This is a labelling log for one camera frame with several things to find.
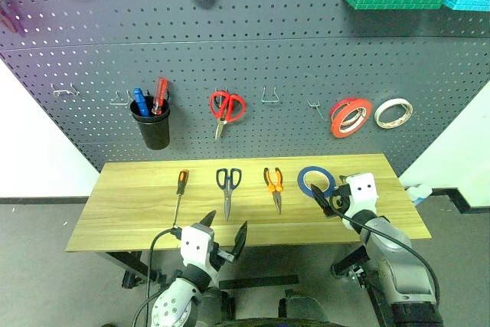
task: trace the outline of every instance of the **wooden table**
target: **wooden table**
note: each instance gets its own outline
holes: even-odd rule
[[[410,238],[430,238],[422,219],[409,201],[397,176],[382,154],[299,156],[264,159],[216,159],[167,162],[107,163],[75,227],[67,251],[117,252],[145,250],[161,230],[171,227],[176,184],[181,169],[189,170],[177,223],[184,227],[217,210],[215,240],[232,245],[244,221],[248,221],[247,246],[274,244],[344,243],[358,235],[338,218],[326,219],[316,202],[297,185],[299,171],[310,165],[339,175],[372,172],[379,199],[377,214],[405,231]],[[283,212],[277,214],[272,195],[263,181],[263,168],[283,172]],[[243,178],[233,192],[230,219],[224,220],[223,192],[217,187],[218,168],[240,168]],[[171,236],[155,249],[178,247]]]

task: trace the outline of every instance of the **gray floor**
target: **gray floor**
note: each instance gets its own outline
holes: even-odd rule
[[[0,206],[0,325],[130,325],[142,287],[121,289],[123,271],[96,254],[63,252],[82,208]],[[418,209],[433,239],[416,241],[414,247],[439,277],[445,326],[489,326],[490,215],[461,215],[445,197],[429,198]],[[238,264],[222,269],[221,278],[296,273],[300,284],[295,289],[317,297],[333,322],[376,326],[366,293],[329,276],[332,261],[348,251],[343,245],[248,247]],[[158,253],[156,260],[167,272],[180,262],[177,251]],[[237,317],[276,316],[288,287],[233,291]]]

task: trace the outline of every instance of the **white tape roll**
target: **white tape roll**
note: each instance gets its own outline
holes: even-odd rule
[[[380,121],[381,114],[386,109],[396,105],[402,106],[405,109],[405,114],[403,114],[400,118],[394,120],[393,122],[388,122],[388,123],[381,122]],[[376,109],[376,112],[374,113],[374,120],[376,120],[376,124],[378,124],[381,128],[391,129],[404,124],[408,119],[410,119],[412,113],[413,113],[413,107],[411,103],[409,103],[405,99],[392,99],[382,103],[380,107]]]

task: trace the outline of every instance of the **blue screwdriver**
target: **blue screwdriver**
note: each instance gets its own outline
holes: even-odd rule
[[[132,94],[135,95],[135,101],[139,108],[139,115],[149,118],[150,112],[148,111],[148,107],[146,107],[146,100],[143,96],[143,91],[141,91],[141,88],[134,88],[132,90]]]

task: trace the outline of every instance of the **pen holder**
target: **pen holder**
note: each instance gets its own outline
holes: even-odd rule
[[[153,96],[145,96],[146,106],[148,111],[152,111]],[[170,143],[170,133],[168,128],[168,116],[170,115],[170,109],[168,108],[168,101],[163,103],[162,114],[154,116],[141,116],[139,115],[139,108],[136,101],[133,101],[129,105],[131,109],[132,117],[135,118],[138,123],[139,131],[143,136],[146,147],[149,149],[164,149]]]

